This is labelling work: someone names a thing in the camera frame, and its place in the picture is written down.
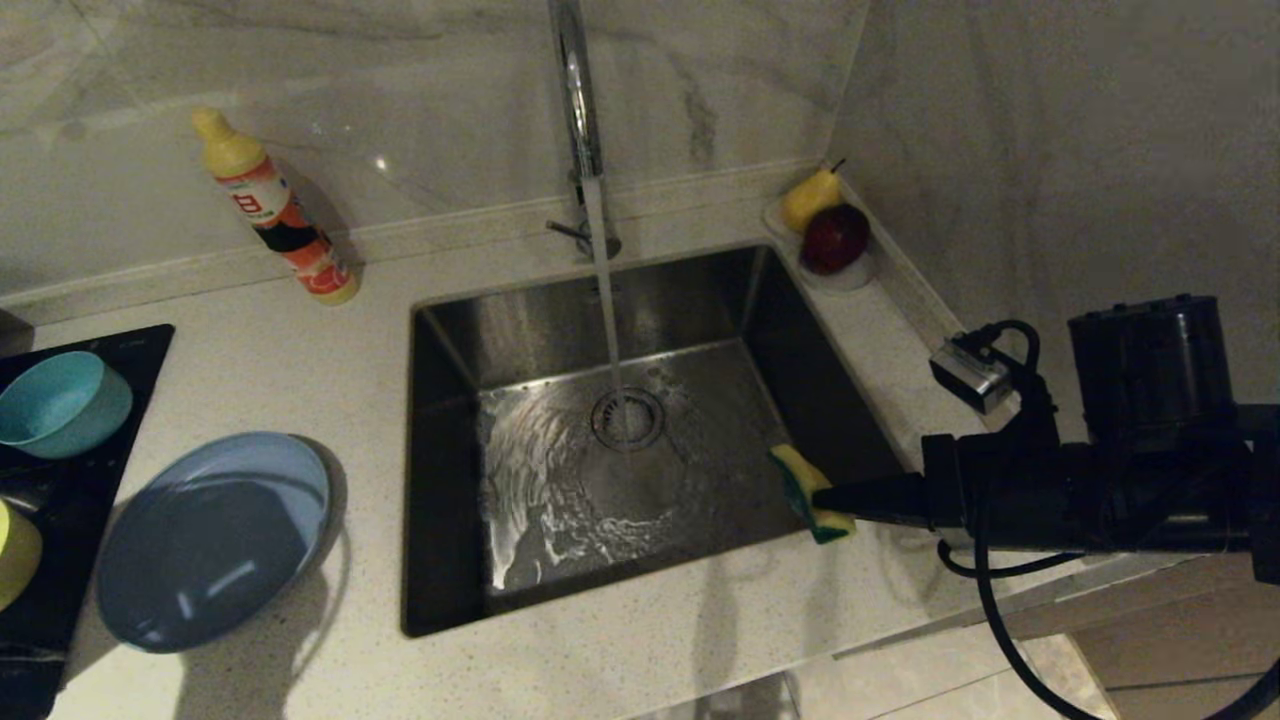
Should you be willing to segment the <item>chrome kitchen faucet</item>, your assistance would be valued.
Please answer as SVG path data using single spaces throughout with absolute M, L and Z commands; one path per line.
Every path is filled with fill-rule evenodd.
M 594 251 L 602 249 L 612 260 L 622 249 L 621 241 L 607 220 L 596 223 L 589 217 L 588 184 L 603 179 L 604 161 L 581 3 L 580 0 L 545 0 L 545 3 L 558 70 L 557 87 L 561 92 L 570 141 L 570 182 L 573 184 L 575 199 L 582 213 L 582 222 L 576 229 L 554 222 L 548 222 L 547 227 L 573 238 L 579 251 L 588 258 L 593 258 Z

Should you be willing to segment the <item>yellow sponge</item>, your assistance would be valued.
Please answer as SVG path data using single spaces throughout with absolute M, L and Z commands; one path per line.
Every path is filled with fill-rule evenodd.
M 790 507 L 804 521 L 818 544 L 827 544 L 856 534 L 856 523 L 851 516 L 835 510 L 818 509 L 814 505 L 817 493 L 835 488 L 826 474 L 812 465 L 791 445 L 772 446 L 769 456 L 771 461 L 782 471 L 783 491 Z

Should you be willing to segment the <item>yellow bowl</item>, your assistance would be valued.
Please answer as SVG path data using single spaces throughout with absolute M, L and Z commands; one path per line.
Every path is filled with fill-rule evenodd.
M 0 498 L 0 612 L 26 592 L 42 552 L 40 529 L 13 503 Z

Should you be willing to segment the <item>stainless steel sink basin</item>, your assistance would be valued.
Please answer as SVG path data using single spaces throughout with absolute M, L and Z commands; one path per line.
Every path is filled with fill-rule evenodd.
M 413 313 L 401 629 L 419 638 L 803 528 L 769 448 L 833 483 L 902 470 L 782 258 L 745 246 L 611 274 L 623 387 L 666 410 L 617 452 L 596 279 Z

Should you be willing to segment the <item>blue plate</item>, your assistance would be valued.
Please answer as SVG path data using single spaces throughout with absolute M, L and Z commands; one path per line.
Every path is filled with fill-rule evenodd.
M 315 560 L 332 520 L 316 450 L 246 432 L 178 457 L 125 503 L 102 546 L 95 594 L 111 637 L 179 653 L 233 632 Z

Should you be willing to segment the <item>teal bowl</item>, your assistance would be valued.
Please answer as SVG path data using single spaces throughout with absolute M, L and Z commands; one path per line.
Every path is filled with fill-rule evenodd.
M 99 355 L 59 354 L 0 393 L 0 445 L 45 460 L 79 456 L 115 434 L 133 404 L 128 382 Z

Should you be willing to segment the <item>round metal drain strainer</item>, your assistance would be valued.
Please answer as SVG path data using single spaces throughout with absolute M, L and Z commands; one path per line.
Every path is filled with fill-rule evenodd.
M 657 396 L 637 387 L 604 393 L 591 409 L 590 428 L 602 445 L 617 452 L 649 448 L 666 428 L 666 410 Z

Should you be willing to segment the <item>dark red apple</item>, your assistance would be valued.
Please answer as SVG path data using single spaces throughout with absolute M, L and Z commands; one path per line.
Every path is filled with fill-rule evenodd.
M 870 245 L 870 222 L 842 204 L 817 213 L 803 237 L 800 264 L 815 275 L 835 275 L 856 263 Z

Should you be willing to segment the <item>wooden cabinet front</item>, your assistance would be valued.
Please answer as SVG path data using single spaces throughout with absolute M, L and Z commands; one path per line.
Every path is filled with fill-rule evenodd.
M 1280 659 L 1280 585 L 1243 553 L 1170 568 L 1018 609 L 1019 641 L 1065 634 L 1125 720 L 1193 720 L 1240 697 Z

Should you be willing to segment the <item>running water stream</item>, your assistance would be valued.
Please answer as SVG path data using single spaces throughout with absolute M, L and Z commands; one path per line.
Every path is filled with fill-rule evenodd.
M 591 259 L 602 301 L 602 315 L 605 332 L 605 345 L 611 369 L 611 396 L 616 397 L 623 389 L 620 363 L 620 342 L 614 314 L 614 291 L 611 283 L 611 264 L 608 251 L 608 224 L 605 222 L 602 178 L 588 177 L 582 181 L 582 196 L 588 224 L 591 234 Z

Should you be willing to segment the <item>small white fruit dish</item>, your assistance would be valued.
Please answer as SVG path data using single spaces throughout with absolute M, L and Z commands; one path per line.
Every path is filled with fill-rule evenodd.
M 764 206 L 762 220 L 769 233 L 778 240 L 785 254 L 794 261 L 801 281 L 813 290 L 824 293 L 851 293 L 868 286 L 876 275 L 876 258 L 870 246 L 856 261 L 832 275 L 817 275 L 808 270 L 801 264 L 803 237 L 783 223 L 781 199 L 772 199 Z

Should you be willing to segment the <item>black induction cooktop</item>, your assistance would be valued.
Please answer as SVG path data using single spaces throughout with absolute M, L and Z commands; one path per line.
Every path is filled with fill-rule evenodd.
M 108 519 L 175 332 L 151 325 L 0 356 L 3 388 L 55 354 L 90 351 L 123 375 L 134 398 L 124 425 L 79 457 L 41 460 L 0 447 L 0 498 L 44 539 L 32 582 L 0 611 L 0 720 L 46 720 L 52 711 Z

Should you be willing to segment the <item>yellow pear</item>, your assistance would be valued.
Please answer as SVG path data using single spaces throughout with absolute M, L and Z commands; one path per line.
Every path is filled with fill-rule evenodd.
M 804 234 L 818 213 L 844 202 L 838 174 L 844 164 L 842 158 L 831 167 L 820 167 L 781 199 L 780 219 L 786 229 Z

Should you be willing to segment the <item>orange white dish soap bottle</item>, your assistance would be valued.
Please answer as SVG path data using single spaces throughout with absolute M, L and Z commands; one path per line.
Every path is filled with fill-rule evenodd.
M 357 295 L 358 277 L 315 224 L 265 146 L 214 108 L 196 108 L 192 126 L 210 176 L 256 236 L 291 269 L 311 299 L 335 306 Z

